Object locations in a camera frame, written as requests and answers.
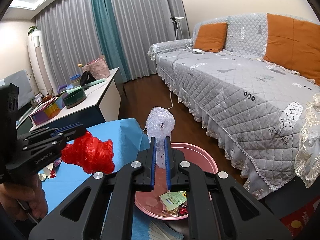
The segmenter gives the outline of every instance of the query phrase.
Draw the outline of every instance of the silver screw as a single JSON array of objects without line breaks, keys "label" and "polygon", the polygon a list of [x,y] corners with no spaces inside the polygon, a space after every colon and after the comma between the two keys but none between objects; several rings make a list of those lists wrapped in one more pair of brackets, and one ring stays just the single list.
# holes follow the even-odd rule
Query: silver screw
[{"label": "silver screw", "polygon": [[103,177],[103,173],[102,173],[101,171],[97,171],[97,172],[93,175],[93,177],[94,177],[95,179],[101,179],[101,178]]},{"label": "silver screw", "polygon": [[138,161],[134,161],[131,163],[131,167],[133,168],[138,168],[141,166],[141,162],[138,162]]},{"label": "silver screw", "polygon": [[218,173],[218,176],[222,179],[226,179],[228,177],[228,173],[226,173],[225,171],[220,171]]},{"label": "silver screw", "polygon": [[180,165],[181,165],[181,167],[183,167],[183,168],[187,168],[187,167],[190,166],[190,162],[182,161],[182,162],[180,162]]}]

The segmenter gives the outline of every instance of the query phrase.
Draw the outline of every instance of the gray curtain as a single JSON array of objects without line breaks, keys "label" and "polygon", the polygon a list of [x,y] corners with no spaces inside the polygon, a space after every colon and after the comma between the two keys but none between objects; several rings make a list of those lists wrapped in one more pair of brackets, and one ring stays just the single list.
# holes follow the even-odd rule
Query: gray curtain
[{"label": "gray curtain", "polygon": [[58,86],[82,73],[78,63],[85,65],[101,54],[91,0],[56,0],[36,16],[36,25]]},{"label": "gray curtain", "polygon": [[[131,79],[156,73],[149,47],[175,38],[171,16],[185,17],[182,0],[111,0]],[[185,39],[187,21],[182,21]]]}]

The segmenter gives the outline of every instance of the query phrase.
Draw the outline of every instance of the air conditioner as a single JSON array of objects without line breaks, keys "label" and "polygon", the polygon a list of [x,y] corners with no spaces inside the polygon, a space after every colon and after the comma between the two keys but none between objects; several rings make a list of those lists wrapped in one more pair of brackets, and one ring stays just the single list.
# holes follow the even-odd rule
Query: air conditioner
[{"label": "air conditioner", "polygon": [[51,90],[53,90],[53,93],[57,95],[57,87],[49,69],[41,31],[34,31],[28,36],[28,51],[33,74],[40,92],[46,95],[51,94]]}]

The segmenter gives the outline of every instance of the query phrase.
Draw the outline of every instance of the teal curtain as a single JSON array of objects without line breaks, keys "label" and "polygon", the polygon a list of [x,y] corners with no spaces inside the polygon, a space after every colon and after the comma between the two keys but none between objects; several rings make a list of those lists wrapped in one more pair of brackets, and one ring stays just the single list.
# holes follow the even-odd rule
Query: teal curtain
[{"label": "teal curtain", "polygon": [[102,53],[110,69],[120,68],[123,81],[131,79],[121,46],[111,0],[91,0],[93,17]]}]

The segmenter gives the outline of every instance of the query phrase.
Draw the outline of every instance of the orange pillow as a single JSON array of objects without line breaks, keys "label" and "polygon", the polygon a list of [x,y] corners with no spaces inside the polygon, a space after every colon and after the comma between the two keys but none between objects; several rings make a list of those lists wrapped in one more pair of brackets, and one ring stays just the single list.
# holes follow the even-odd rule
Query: orange pillow
[{"label": "orange pillow", "polygon": [[227,23],[202,25],[200,26],[194,48],[208,52],[222,51],[226,37]]},{"label": "orange pillow", "polygon": [[298,71],[320,85],[320,25],[267,14],[268,43],[264,59]]}]

